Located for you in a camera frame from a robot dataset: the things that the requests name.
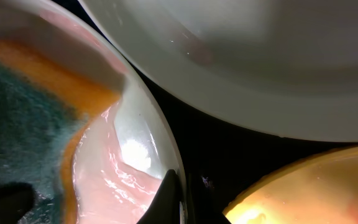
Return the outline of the green yellow sponge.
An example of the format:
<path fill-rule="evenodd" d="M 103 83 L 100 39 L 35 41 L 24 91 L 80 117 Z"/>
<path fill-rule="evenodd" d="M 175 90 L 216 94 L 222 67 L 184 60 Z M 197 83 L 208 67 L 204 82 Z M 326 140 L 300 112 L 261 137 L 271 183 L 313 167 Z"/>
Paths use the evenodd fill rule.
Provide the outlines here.
<path fill-rule="evenodd" d="M 0 39 L 0 223 L 76 223 L 75 149 L 119 93 Z"/>

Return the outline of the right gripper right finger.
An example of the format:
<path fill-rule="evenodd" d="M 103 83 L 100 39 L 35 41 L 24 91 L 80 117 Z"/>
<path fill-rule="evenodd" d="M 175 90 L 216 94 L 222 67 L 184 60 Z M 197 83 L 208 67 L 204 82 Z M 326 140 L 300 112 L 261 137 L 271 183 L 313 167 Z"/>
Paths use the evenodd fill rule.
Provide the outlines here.
<path fill-rule="evenodd" d="M 208 178 L 189 174 L 187 180 L 187 209 L 190 224 L 230 224 L 213 203 L 214 187 Z"/>

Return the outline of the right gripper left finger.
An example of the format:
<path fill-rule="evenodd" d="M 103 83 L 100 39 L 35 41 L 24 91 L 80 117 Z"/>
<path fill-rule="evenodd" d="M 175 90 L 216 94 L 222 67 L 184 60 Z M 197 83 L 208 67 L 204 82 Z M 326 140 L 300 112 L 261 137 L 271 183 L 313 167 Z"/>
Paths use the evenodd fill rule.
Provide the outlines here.
<path fill-rule="evenodd" d="M 182 191 L 177 173 L 166 172 L 150 207 L 137 224 L 180 224 L 180 201 Z"/>

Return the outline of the mint plate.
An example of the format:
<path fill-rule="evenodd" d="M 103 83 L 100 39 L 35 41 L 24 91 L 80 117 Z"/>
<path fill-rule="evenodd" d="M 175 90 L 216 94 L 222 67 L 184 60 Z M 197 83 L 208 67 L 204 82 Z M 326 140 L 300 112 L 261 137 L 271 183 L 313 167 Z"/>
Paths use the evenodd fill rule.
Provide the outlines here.
<path fill-rule="evenodd" d="M 52 1 L 0 1 L 0 39 L 119 93 L 73 156 L 76 223 L 137 223 L 168 170 L 185 184 L 167 121 L 142 79 L 87 23 Z"/>
<path fill-rule="evenodd" d="M 188 105 L 286 138 L 358 142 L 358 0 L 82 0 Z"/>

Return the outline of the yellow plate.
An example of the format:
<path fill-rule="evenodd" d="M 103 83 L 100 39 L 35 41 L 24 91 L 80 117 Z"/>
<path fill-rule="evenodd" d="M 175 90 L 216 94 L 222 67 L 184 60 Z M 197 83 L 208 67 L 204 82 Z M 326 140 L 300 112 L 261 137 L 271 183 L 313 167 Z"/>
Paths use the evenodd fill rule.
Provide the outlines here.
<path fill-rule="evenodd" d="M 290 164 L 239 194 L 231 223 L 358 224 L 358 146 Z"/>

